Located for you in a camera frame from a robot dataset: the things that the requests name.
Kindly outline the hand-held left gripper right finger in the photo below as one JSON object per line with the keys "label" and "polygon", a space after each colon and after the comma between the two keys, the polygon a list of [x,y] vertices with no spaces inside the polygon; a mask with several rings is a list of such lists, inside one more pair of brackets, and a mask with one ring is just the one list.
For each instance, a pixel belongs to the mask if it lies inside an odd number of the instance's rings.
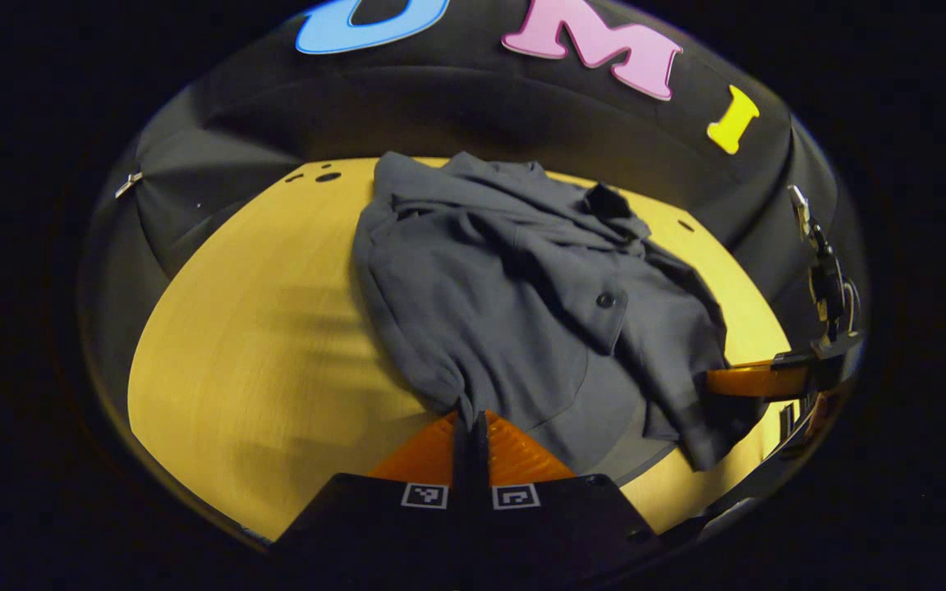
{"label": "hand-held left gripper right finger", "polygon": [[661,552],[607,475],[574,474],[496,413],[474,420],[474,580],[615,580]]}

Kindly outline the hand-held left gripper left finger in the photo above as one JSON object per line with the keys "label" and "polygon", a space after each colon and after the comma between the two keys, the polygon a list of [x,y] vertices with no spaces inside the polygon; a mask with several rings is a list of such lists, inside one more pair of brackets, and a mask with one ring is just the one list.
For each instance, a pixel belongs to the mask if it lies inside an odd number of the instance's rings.
{"label": "hand-held left gripper left finger", "polygon": [[474,425],[436,419],[370,474],[338,472],[271,543],[302,580],[454,580],[474,524]]}

